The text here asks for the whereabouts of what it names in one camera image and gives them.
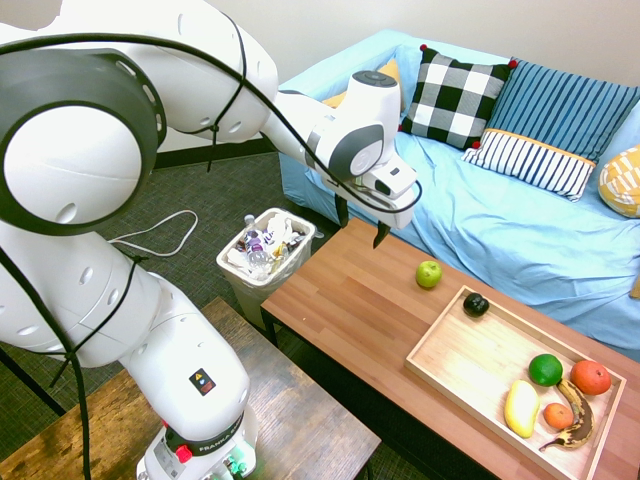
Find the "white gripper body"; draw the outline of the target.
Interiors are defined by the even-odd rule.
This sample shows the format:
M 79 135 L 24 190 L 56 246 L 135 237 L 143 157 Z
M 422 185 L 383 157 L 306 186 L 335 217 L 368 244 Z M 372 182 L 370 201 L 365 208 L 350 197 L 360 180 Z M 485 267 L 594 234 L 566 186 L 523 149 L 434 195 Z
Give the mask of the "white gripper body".
M 395 229 L 402 229 L 410 223 L 414 205 L 417 202 L 417 196 L 412 187 L 398 198 L 392 199 L 375 188 L 365 186 L 362 182 L 340 183 L 326 178 L 325 186 L 335 195 L 346 199 L 348 203 L 353 203 L 378 221 Z

